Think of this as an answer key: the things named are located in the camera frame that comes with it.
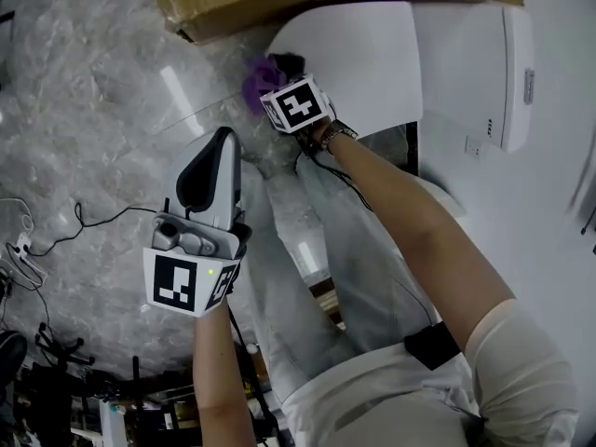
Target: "wristwatch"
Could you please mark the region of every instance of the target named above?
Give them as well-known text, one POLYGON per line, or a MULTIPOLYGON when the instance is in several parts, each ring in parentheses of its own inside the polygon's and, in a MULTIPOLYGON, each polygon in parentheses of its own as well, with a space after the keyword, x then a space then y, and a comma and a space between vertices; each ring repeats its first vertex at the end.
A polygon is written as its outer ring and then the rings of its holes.
POLYGON ((356 139, 358 137, 358 133, 355 130, 349 128, 339 119, 334 119, 332 123, 323 131, 323 134, 320 137, 320 142, 318 145, 320 146, 321 150, 329 153, 329 143, 340 132, 351 137, 352 139, 356 139))

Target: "purple object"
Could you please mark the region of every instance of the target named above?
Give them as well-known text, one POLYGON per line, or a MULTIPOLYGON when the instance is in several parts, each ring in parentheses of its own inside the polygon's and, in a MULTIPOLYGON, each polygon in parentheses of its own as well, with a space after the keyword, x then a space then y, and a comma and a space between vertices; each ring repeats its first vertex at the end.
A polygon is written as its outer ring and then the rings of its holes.
POLYGON ((264 113, 261 96, 281 88, 287 83, 286 75, 275 64, 273 57, 255 58, 250 61, 252 74, 242 83, 242 96, 251 111, 260 115, 264 113))

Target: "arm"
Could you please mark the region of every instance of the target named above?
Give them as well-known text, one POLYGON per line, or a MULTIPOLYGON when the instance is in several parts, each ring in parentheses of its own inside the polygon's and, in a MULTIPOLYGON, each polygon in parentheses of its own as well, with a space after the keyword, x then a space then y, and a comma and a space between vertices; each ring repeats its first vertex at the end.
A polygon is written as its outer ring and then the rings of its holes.
POLYGON ((329 150, 394 239, 463 351, 478 322, 513 298, 510 289, 453 217, 408 174, 345 134, 335 136, 329 150))
POLYGON ((193 379, 203 445, 256 445, 226 301, 196 319, 193 379))

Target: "fluorescent light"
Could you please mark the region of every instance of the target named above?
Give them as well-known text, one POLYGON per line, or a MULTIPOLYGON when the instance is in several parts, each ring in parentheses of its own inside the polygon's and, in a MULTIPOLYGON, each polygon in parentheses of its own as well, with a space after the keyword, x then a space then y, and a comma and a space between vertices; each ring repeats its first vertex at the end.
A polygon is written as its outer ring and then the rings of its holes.
POLYGON ((315 273, 318 271, 317 262, 315 262, 315 258, 313 257, 313 252, 310 251, 306 242, 302 242, 298 244, 298 250, 302 255, 302 259, 305 261, 306 268, 310 273, 315 273))
POLYGON ((166 66, 159 73, 161 74, 161 77, 164 78, 164 82, 168 87, 174 103, 178 106, 178 109, 180 109, 183 117, 186 117, 185 121, 188 127, 196 136, 205 134, 205 128, 196 122, 196 116, 193 115, 193 106, 190 101, 188 101, 188 98, 186 98, 186 93, 184 92, 183 86, 180 84, 176 72, 172 70, 171 66, 166 66))

